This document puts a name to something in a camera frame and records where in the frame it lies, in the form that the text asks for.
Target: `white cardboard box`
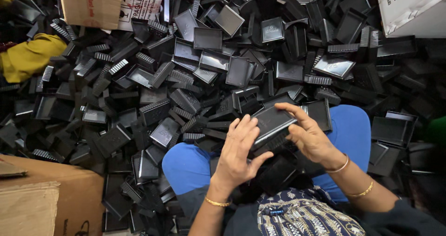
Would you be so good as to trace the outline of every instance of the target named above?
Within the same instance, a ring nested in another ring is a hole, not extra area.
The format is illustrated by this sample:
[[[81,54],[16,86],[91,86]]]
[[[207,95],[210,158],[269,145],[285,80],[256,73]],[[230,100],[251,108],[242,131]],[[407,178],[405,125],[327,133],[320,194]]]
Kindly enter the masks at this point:
[[[446,0],[378,0],[386,37],[446,38]]]
[[[155,20],[155,14],[160,11],[162,0],[122,0],[118,29],[132,31],[130,20],[139,19]]]

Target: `fragile label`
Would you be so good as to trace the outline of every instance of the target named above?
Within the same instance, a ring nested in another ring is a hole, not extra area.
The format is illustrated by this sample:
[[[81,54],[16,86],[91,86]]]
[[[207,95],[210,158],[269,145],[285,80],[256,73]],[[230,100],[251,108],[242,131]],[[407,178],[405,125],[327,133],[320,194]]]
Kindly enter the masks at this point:
[[[118,29],[133,31],[131,19],[155,20],[155,14],[160,11],[162,0],[122,0]]]

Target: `woman's right hand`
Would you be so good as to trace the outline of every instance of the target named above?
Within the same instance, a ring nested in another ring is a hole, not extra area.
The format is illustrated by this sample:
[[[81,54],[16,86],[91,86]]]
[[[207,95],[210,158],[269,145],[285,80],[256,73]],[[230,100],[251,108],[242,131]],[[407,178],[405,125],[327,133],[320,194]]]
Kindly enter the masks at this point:
[[[276,103],[277,109],[286,110],[299,122],[288,127],[291,140],[311,161],[320,163],[326,169],[338,169],[345,164],[347,157],[342,154],[319,128],[317,122],[310,118],[300,107],[290,103]]]

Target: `green fabric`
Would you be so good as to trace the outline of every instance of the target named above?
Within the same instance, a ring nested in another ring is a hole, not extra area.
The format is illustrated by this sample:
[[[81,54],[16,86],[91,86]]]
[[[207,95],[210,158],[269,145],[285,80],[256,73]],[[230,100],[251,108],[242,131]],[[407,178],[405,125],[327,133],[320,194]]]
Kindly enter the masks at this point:
[[[446,116],[432,120],[425,131],[426,142],[446,146]]]

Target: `bracelet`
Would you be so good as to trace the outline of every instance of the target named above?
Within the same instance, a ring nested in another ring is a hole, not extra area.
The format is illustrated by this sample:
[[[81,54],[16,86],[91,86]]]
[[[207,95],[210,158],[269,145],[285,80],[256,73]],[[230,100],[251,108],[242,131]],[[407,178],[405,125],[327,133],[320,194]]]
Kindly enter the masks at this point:
[[[371,181],[370,186],[368,187],[367,190],[365,190],[365,192],[360,193],[360,194],[345,194],[345,195],[346,195],[346,196],[349,196],[349,197],[352,197],[352,198],[358,198],[358,197],[364,196],[364,195],[366,195],[367,193],[369,193],[370,190],[371,190],[372,188],[373,188],[373,180]]]
[[[228,207],[229,205],[232,204],[232,201],[230,201],[229,203],[218,203],[218,202],[215,202],[215,201],[212,201],[212,200],[208,199],[207,197],[204,197],[204,199],[205,199],[209,204],[211,204],[211,205],[213,205],[213,206],[218,206],[218,207]]]
[[[345,154],[345,153],[343,153],[343,154],[347,157],[347,162],[345,162],[344,166],[341,167],[341,168],[339,168],[338,170],[335,170],[335,171],[325,170],[326,173],[337,173],[337,172],[340,172],[340,171],[342,171],[342,170],[348,165],[348,163],[349,163],[349,161],[350,161],[350,158],[348,157],[347,154]]]

